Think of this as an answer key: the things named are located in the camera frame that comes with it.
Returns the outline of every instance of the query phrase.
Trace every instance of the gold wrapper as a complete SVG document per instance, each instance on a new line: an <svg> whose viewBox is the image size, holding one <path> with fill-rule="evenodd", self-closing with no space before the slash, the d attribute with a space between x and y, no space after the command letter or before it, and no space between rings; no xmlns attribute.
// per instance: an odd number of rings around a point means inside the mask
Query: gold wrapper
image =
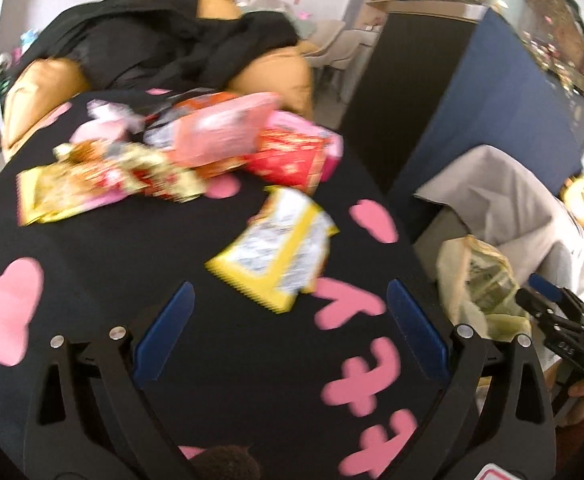
<svg viewBox="0 0 584 480"><path fill-rule="evenodd" d="M58 162L18 175L19 224L55 222L142 193L187 202L205 192L194 171L132 142L86 140L54 148Z"/></svg>

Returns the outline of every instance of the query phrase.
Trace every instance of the black jacket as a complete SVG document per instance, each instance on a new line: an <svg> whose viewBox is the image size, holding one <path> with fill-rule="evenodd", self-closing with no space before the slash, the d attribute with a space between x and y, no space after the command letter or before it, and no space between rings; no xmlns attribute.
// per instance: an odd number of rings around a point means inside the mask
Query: black jacket
<svg viewBox="0 0 584 480"><path fill-rule="evenodd" d="M72 7L41 33L11 69L11 79L36 59L69 57L80 63L94 90L222 89L254 59L298 41L279 12L204 20L197 8L198 0L103 0Z"/></svg>

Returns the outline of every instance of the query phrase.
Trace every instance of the brown fur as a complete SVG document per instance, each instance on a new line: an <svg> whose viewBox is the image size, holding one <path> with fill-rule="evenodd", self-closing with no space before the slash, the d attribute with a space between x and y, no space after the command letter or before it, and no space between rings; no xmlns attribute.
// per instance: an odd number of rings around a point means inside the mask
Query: brown fur
<svg viewBox="0 0 584 480"><path fill-rule="evenodd" d="M261 468L246 448L217 446L190 460L200 480L259 480Z"/></svg>

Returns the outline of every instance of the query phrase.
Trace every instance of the black cloth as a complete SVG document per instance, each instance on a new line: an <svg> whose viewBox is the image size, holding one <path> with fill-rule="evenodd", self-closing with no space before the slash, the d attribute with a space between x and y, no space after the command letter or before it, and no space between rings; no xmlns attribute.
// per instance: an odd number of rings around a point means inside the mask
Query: black cloth
<svg viewBox="0 0 584 480"><path fill-rule="evenodd" d="M197 18L198 0L103 0L57 16L10 70L36 59L78 61L94 90L224 88L251 61L298 38L281 12Z"/></svg>
<svg viewBox="0 0 584 480"><path fill-rule="evenodd" d="M27 354L14 367L0 365L0 445L17 464L31 391L50 339L61 334L90 340L126 324L181 280L195 288L195 310L159 380L145 388L177 444L249 446L264 478L334 480L340 478L339 463L360 450L364 430L379 424L394 437L390 416L402 409L423 419L439 388L422 375L389 313L357 314L339 328L320 330L314 316L329 300L300 294L290 313L277 315L205 269L264 204L265 183L256 176L238 171L241 190L224 200L201 197L180 204L132 196L63 221L18 227L17 173L53 162L53 147L89 120L86 104L92 99L138 107L162 97L139 91L81 94L0 174L0 274L24 256L37 259L44 270ZM359 200L383 198L347 146L313 199L340 230L331 238L323 276L383 299L390 280L399 278L417 300L431 301L433 286L400 224L399 241L383 244L350 216ZM370 369L377 366L370 345L380 337L393 341L401 371L376 395L374 412L358 417L347 406L327 406L321 391L342 378L345 360L362 356Z"/></svg>

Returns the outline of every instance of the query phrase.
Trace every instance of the orange cushion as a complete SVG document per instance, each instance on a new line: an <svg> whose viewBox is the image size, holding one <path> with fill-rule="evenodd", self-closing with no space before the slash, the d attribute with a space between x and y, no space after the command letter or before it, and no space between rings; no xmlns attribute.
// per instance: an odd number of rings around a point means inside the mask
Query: orange cushion
<svg viewBox="0 0 584 480"><path fill-rule="evenodd" d="M237 20L241 10L232 0L198 0L197 14L208 20Z"/></svg>
<svg viewBox="0 0 584 480"><path fill-rule="evenodd" d="M312 118L312 73L295 46L272 50L252 61L228 86L230 92L276 92L283 108Z"/></svg>
<svg viewBox="0 0 584 480"><path fill-rule="evenodd" d="M1 145L11 157L34 132L33 126L89 84L70 59L37 59L20 75L5 98Z"/></svg>

